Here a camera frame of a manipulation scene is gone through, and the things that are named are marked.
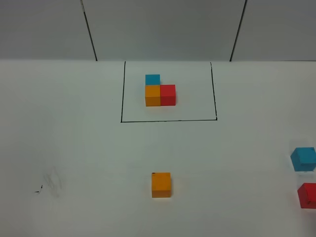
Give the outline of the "red template block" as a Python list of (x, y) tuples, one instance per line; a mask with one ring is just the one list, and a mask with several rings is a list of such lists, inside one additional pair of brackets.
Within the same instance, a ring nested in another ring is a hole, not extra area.
[(160, 86), (160, 105), (176, 105), (176, 86), (174, 84), (162, 84)]

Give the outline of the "blue template block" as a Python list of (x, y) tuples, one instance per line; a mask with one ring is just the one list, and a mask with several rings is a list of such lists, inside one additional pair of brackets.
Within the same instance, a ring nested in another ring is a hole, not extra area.
[(145, 75), (145, 85), (160, 85), (160, 75), (158, 74)]

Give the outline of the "orange template block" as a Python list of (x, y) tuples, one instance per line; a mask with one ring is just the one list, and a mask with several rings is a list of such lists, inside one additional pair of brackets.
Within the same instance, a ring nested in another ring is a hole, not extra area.
[(145, 86), (146, 107), (160, 106), (160, 85)]

